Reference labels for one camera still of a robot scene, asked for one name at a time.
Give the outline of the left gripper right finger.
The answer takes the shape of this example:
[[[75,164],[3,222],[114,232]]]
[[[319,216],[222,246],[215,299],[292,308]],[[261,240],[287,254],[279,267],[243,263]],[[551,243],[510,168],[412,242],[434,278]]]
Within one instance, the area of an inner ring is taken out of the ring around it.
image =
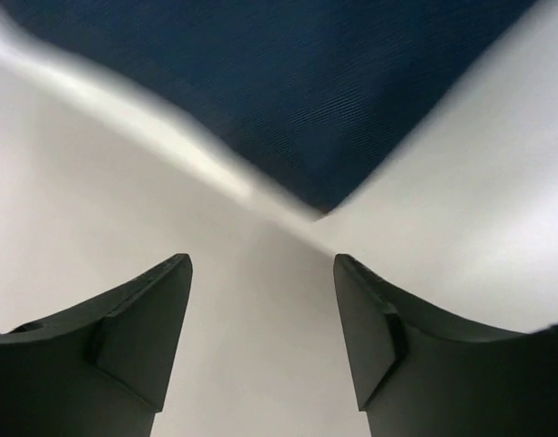
[[[374,436],[558,436],[558,324],[467,320],[347,254],[334,285],[359,409]]]

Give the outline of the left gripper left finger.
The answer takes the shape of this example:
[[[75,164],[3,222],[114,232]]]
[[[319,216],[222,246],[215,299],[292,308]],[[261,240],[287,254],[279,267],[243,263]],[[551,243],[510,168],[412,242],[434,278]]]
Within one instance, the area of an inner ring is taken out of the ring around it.
[[[176,254],[0,333],[0,436],[148,436],[163,410],[191,287]]]

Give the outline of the dark blue denim trousers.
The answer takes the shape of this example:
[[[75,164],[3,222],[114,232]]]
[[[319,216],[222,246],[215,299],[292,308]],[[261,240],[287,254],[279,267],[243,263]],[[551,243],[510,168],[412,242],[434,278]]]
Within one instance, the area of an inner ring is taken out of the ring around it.
[[[190,114],[307,206],[339,206],[532,3],[4,1],[25,31]]]

